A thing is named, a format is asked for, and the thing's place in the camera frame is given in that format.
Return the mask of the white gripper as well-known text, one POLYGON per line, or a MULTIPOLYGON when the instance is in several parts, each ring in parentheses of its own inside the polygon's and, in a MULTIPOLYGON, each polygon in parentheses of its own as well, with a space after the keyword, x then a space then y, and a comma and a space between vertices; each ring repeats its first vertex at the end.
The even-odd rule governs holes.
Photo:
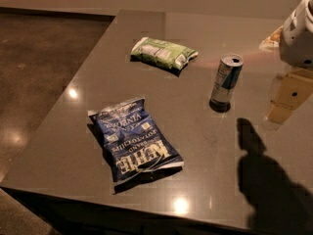
POLYGON ((280 38, 283 62, 299 67, 274 79, 274 93, 265 119, 285 123, 313 94, 313 0, 301 0, 283 24, 280 38))

